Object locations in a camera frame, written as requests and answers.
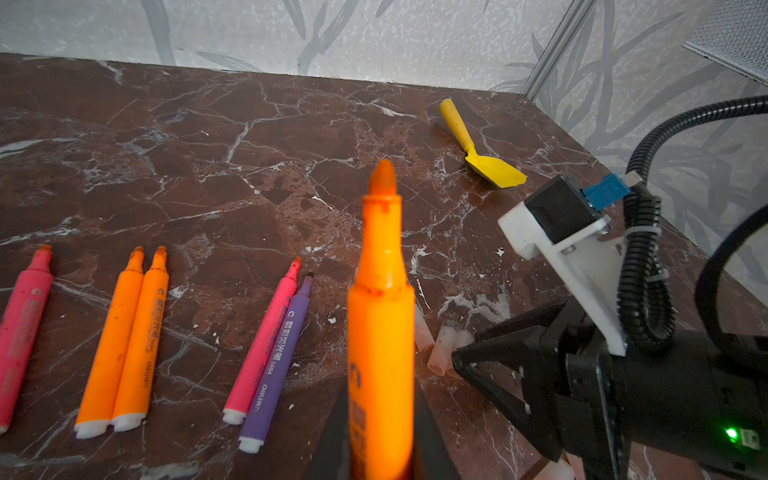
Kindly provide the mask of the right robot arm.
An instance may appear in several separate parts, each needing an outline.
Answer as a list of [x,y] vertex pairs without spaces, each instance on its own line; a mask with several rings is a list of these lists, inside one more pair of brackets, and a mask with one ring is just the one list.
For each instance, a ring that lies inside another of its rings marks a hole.
[[730,258],[767,224],[759,209],[706,262],[694,291],[703,327],[678,331],[659,257],[652,161],[674,135],[767,110],[765,96],[676,115],[647,134],[623,176],[580,186],[560,175],[504,214],[521,257],[543,257],[567,299],[482,331],[456,372],[545,458],[570,452],[590,479],[623,479],[642,444],[739,479],[767,475],[767,340],[725,331],[718,291]]

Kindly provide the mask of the orange highlighter lone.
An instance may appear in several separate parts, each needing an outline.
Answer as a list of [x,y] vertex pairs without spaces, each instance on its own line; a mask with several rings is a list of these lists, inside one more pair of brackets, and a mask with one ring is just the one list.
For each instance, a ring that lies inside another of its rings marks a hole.
[[362,252],[347,297],[350,476],[409,479],[414,441],[414,290],[401,248],[393,164],[374,169],[362,206]]

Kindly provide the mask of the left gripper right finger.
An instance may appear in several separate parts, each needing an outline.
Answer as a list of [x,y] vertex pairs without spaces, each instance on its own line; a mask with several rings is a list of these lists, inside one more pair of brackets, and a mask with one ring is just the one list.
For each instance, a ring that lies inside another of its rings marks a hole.
[[417,480],[459,480],[440,430],[418,383],[414,387],[413,478]]

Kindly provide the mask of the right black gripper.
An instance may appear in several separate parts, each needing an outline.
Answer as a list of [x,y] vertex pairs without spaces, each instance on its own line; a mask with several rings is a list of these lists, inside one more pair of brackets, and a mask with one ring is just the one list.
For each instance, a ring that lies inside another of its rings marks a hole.
[[[629,450],[611,399],[611,356],[602,334],[574,299],[542,325],[491,333],[452,354],[455,371],[485,396],[545,458],[568,452],[588,479],[625,479]],[[525,401],[484,376],[477,364],[523,368]]]

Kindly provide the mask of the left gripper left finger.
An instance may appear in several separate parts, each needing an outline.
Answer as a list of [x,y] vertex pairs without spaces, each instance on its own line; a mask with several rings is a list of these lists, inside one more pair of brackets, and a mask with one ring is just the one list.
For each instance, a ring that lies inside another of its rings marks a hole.
[[348,480],[350,474],[348,382],[342,387],[305,473],[306,479]]

